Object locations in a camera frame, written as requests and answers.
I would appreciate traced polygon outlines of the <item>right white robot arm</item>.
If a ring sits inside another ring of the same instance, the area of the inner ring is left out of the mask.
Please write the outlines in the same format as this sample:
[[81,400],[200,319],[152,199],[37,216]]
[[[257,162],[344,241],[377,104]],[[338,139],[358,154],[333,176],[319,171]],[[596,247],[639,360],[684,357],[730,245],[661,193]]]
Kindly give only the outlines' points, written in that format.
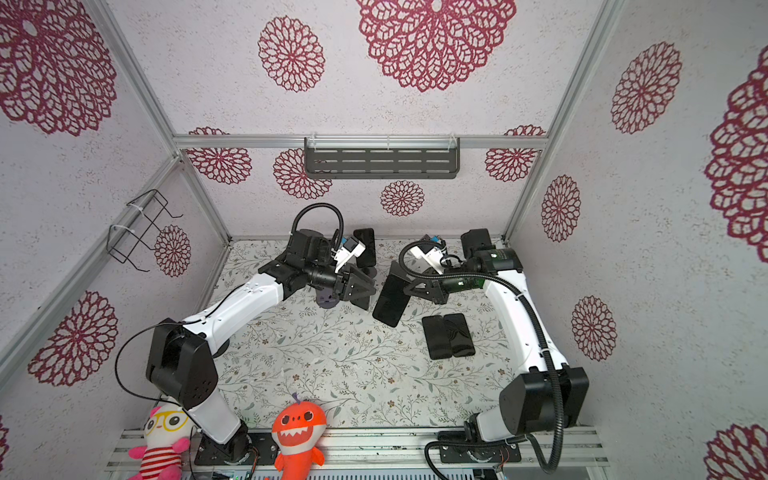
[[461,236],[464,256],[452,261],[445,242],[426,236],[398,254],[403,273],[426,286],[427,298],[479,289],[490,301],[512,354],[514,376],[497,405],[468,420],[469,435],[483,442],[537,432],[558,436],[576,425],[589,388],[544,326],[528,291],[524,267],[511,248],[498,248],[485,229]]

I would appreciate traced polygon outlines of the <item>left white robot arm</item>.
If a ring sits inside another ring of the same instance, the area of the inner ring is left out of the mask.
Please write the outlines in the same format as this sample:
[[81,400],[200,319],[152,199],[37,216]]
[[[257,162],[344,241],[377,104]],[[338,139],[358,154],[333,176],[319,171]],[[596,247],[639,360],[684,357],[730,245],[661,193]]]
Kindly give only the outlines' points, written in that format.
[[248,428],[219,390],[215,357],[249,322],[306,287],[360,304],[376,291],[369,274],[375,264],[370,228],[333,239],[308,229],[293,232],[283,252],[216,305],[180,322],[166,319],[156,325],[147,380],[190,415],[221,460],[244,460]]

